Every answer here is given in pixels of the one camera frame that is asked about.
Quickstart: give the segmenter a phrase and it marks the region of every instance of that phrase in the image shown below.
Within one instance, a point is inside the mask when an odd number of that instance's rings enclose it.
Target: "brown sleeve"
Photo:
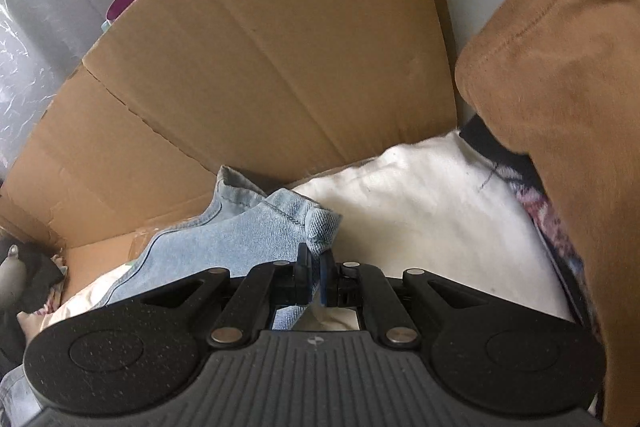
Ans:
[[[640,0],[507,0],[456,65],[498,140],[531,156],[584,259],[608,425],[640,420]]]

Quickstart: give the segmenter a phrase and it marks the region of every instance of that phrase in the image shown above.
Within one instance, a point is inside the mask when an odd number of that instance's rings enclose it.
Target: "screw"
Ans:
[[[386,332],[386,337],[394,344],[409,344],[418,338],[418,332],[412,328],[391,328]]]
[[[233,344],[242,338],[242,331],[238,328],[218,328],[211,331],[211,339],[219,344]]]

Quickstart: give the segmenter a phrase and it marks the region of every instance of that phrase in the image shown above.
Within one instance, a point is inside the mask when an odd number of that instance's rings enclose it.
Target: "brown cardboard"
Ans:
[[[35,127],[0,201],[46,225],[55,246],[63,238],[76,247],[132,232],[203,196],[210,200],[214,180],[81,67]]]
[[[434,0],[137,0],[36,126],[0,225],[69,248],[85,283],[129,259],[111,238],[200,213],[221,164],[286,184],[446,132],[446,18]]]
[[[130,261],[129,251],[136,233],[127,233],[85,247],[65,251],[68,277],[62,295],[63,302],[89,286],[100,275]]]
[[[456,124],[433,0],[140,0],[84,64],[212,172],[292,182]]]

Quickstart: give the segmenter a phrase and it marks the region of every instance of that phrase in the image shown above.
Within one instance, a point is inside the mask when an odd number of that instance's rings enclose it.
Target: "white cloth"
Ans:
[[[71,297],[67,302],[63,303],[60,308],[54,313],[45,315],[40,325],[40,331],[56,322],[63,321],[69,317],[75,317],[89,311],[93,308],[100,299],[105,296],[109,288],[122,277],[131,268],[129,264],[123,264],[114,268],[110,272],[98,277],[86,288],[80,290],[77,294]]]
[[[363,166],[294,190],[344,216],[333,248],[338,262],[374,264],[388,277],[419,267],[571,318],[526,211],[457,131],[392,147]],[[345,311],[312,305],[310,313],[323,330],[357,328]],[[312,324],[306,315],[303,324]]]

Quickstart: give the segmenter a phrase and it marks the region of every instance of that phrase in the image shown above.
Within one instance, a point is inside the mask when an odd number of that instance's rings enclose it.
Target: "denim fabric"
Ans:
[[[4,375],[0,383],[0,426],[21,427],[41,410],[21,365]]]
[[[331,247],[340,219],[284,188],[267,196],[238,172],[222,167],[207,210],[156,234],[96,307],[214,266],[226,267],[231,277],[240,277],[255,264],[295,261],[300,243],[306,243],[317,260]],[[302,311],[299,306],[278,311],[273,328],[291,328]],[[39,412],[40,405],[19,366],[0,383],[0,426],[20,427]]]

